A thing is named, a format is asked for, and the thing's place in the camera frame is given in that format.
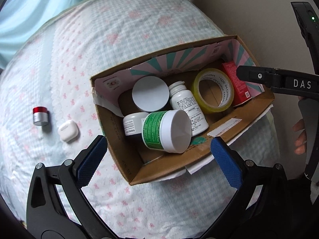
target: white label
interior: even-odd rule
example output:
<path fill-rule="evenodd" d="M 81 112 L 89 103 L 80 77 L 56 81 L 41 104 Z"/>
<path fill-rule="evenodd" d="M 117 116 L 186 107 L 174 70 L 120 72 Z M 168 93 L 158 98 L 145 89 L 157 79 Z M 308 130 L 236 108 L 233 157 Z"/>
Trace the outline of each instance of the white label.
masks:
<path fill-rule="evenodd" d="M 135 126 L 134 126 L 134 121 L 133 120 L 128 120 L 123 123 L 124 126 L 124 132 L 126 136 L 135 134 Z"/>
<path fill-rule="evenodd" d="M 224 124 L 220 125 L 218 128 L 207 133 L 208 136 L 219 137 L 224 134 L 227 130 L 230 130 L 233 126 L 239 123 L 242 119 L 230 119 Z"/>
<path fill-rule="evenodd" d="M 172 108 L 174 110 L 183 110 L 187 113 L 192 124 L 192 132 L 201 128 L 201 126 L 206 123 L 204 114 L 194 96 L 184 97 L 179 101 L 175 101 L 172 103 Z"/>

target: human hand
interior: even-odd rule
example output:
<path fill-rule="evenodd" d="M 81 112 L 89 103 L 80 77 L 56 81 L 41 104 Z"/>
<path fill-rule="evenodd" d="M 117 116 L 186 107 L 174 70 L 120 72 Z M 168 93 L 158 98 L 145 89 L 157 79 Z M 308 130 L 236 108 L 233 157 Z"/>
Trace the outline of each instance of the human hand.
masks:
<path fill-rule="evenodd" d="M 303 119 L 299 120 L 293 127 L 294 132 L 300 131 L 305 129 L 305 122 Z M 295 149 L 295 154 L 301 155 L 306 152 L 307 148 L 307 135 L 306 130 L 303 130 L 301 134 L 298 136 L 298 138 L 295 141 L 295 146 L 297 147 Z"/>

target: white pill bottle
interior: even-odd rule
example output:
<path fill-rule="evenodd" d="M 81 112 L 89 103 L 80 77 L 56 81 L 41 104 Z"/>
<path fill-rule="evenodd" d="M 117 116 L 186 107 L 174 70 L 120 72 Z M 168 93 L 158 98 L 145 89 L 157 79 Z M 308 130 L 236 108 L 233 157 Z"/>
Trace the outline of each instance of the white pill bottle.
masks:
<path fill-rule="evenodd" d="M 178 81 L 168 87 L 171 98 L 169 102 L 174 110 L 187 113 L 192 125 L 192 136 L 195 136 L 205 131 L 208 123 L 192 92 L 187 90 L 184 83 Z"/>

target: packing tape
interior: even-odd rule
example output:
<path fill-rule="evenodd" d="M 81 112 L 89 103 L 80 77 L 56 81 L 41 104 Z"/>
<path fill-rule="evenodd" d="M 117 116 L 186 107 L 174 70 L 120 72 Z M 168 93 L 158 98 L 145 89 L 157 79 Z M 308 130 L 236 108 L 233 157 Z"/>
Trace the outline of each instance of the packing tape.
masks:
<path fill-rule="evenodd" d="M 199 82 L 202 80 L 211 80 L 221 89 L 222 99 L 219 106 L 216 107 L 204 101 L 199 92 Z M 215 68 L 207 68 L 199 72 L 193 82 L 191 90 L 200 108 L 206 114 L 222 112 L 228 109 L 234 99 L 234 87 L 232 86 L 231 80 L 225 73 Z"/>

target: finger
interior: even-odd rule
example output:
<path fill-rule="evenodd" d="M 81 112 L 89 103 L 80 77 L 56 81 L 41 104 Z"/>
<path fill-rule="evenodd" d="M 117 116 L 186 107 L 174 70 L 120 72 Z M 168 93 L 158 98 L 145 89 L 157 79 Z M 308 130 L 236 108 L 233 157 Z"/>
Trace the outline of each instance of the finger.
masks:
<path fill-rule="evenodd" d="M 305 152 L 306 152 L 306 144 L 296 148 L 296 150 L 295 150 L 296 155 L 302 155 Z"/>
<path fill-rule="evenodd" d="M 304 142 L 306 142 L 306 140 L 307 140 L 307 135 L 306 135 L 306 131 L 304 130 L 303 132 L 300 133 L 300 135 L 296 139 L 295 146 L 297 147 L 301 146 Z"/>
<path fill-rule="evenodd" d="M 305 122 L 303 119 L 299 120 L 293 127 L 292 127 L 294 132 L 297 132 L 299 130 L 305 129 Z"/>

